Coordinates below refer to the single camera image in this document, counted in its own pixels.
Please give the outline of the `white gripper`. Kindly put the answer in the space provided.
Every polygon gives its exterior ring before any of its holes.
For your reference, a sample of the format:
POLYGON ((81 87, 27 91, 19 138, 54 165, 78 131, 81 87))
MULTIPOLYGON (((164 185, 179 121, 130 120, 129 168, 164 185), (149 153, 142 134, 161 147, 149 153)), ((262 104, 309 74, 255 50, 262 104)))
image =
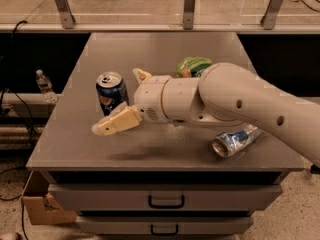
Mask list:
POLYGON ((142 117, 144 120, 154 123, 169 121, 163 110, 162 94, 171 77, 169 75, 151 76, 149 72, 140 68, 134 68, 132 72, 140 84, 134 94, 134 105, 137 108, 120 104, 109 116, 105 116, 92 126, 94 134, 108 136, 126 131, 139 126, 142 117))

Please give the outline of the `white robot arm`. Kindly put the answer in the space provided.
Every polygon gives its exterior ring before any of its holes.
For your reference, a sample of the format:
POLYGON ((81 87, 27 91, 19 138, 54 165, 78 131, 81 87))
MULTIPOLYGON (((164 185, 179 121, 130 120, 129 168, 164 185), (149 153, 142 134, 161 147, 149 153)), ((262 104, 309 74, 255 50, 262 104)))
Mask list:
POLYGON ((141 121, 202 127, 251 124, 320 165, 320 105, 278 89, 231 63, 209 66, 199 77, 173 78, 136 69, 134 104, 120 103, 92 126, 97 135, 126 131, 141 121))

